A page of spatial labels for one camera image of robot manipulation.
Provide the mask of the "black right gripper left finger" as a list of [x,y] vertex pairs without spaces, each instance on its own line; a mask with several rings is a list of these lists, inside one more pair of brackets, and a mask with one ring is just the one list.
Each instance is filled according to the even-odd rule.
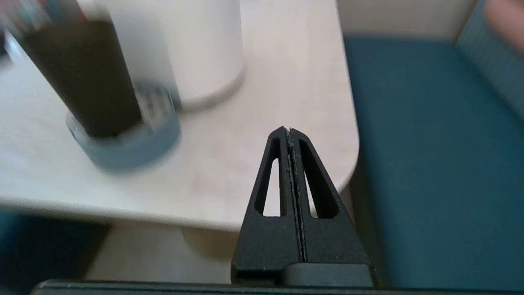
[[[233,284],[278,284],[285,267],[302,258],[288,149],[289,131],[268,136],[231,261]],[[279,216],[264,216],[273,162],[278,162]]]

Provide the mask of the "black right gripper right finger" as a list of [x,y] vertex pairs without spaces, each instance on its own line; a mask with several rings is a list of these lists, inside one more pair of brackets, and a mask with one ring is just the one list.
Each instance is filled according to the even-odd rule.
[[311,140],[290,130],[294,211],[304,263],[369,263],[356,232]]

